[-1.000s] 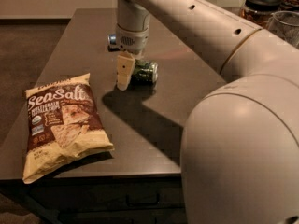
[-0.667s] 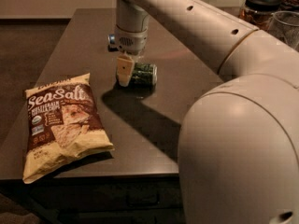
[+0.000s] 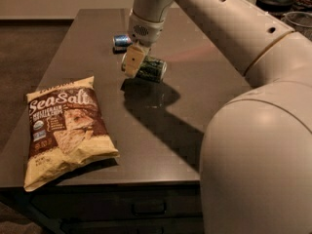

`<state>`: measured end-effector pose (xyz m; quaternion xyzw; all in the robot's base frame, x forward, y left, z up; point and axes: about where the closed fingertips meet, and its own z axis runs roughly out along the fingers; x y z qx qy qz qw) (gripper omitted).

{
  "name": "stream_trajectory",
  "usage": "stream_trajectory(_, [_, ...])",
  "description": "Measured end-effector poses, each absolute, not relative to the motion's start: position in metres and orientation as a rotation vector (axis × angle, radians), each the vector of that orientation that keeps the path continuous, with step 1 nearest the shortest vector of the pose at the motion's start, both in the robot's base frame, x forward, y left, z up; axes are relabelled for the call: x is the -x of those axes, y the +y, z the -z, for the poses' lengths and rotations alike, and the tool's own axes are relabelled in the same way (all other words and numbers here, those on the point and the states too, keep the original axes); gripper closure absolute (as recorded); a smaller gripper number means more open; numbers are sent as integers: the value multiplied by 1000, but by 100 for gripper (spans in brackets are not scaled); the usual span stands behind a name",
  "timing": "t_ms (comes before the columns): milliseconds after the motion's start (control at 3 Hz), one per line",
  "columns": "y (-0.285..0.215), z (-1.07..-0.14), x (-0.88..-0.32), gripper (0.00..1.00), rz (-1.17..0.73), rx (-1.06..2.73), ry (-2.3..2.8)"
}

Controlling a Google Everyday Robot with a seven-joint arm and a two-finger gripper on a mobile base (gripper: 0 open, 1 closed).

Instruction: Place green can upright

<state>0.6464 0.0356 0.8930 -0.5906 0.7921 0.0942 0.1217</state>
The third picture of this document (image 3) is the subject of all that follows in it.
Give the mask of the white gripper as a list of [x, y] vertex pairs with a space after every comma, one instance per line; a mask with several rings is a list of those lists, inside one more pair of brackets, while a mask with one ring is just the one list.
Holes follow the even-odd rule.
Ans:
[[141, 19], [134, 12], [130, 13], [128, 34], [132, 41], [137, 43], [127, 48], [123, 60], [124, 72], [128, 77], [136, 77], [141, 64], [149, 53], [148, 47], [151, 47], [158, 40], [163, 26], [162, 21], [153, 22]]

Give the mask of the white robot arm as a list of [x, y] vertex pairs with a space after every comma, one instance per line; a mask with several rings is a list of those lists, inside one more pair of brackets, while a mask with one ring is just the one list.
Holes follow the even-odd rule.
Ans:
[[202, 141], [207, 234], [312, 234], [312, 47], [246, 0], [134, 0], [134, 76], [177, 3], [251, 90], [222, 106]]

